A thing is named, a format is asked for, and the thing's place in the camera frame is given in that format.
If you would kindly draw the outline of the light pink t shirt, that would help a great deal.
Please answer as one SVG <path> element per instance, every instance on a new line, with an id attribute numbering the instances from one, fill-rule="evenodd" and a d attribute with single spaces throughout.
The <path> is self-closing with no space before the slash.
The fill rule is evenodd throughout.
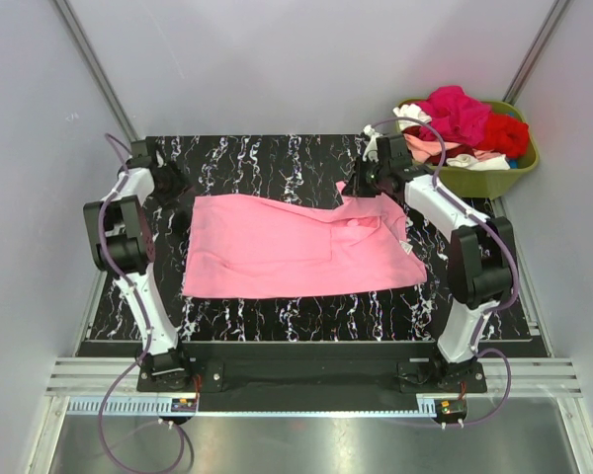
<path id="1" fill-rule="evenodd" d="M 182 292 L 268 299 L 404 288 L 427 279 L 390 197 L 333 209 L 243 194 L 196 198 Z"/>

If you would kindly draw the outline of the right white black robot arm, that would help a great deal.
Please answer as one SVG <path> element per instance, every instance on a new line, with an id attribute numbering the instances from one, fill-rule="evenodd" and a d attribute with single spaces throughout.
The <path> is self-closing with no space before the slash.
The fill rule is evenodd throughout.
<path id="1" fill-rule="evenodd" d="M 420 212 L 448 241 L 447 282 L 453 297 L 446 327 L 425 362 L 400 374 L 416 388 L 451 391 L 475 372 L 489 316 L 518 295 L 514 233 L 505 217 L 490 218 L 451 192 L 437 172 L 414 163 L 401 135 L 375 133 L 354 165 L 344 195 L 386 194 Z"/>

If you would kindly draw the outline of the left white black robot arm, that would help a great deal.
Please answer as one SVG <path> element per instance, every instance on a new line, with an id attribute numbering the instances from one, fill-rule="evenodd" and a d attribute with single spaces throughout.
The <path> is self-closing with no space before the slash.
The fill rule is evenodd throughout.
<path id="1" fill-rule="evenodd" d="M 135 359 L 139 391 L 181 391 L 194 377 L 157 288 L 155 244 L 143 209 L 149 198 L 170 208 L 188 189 L 179 167 L 164 158 L 153 138 L 146 138 L 130 145 L 110 192 L 83 206 L 95 266 L 113 279 L 140 333 L 142 351 Z"/>

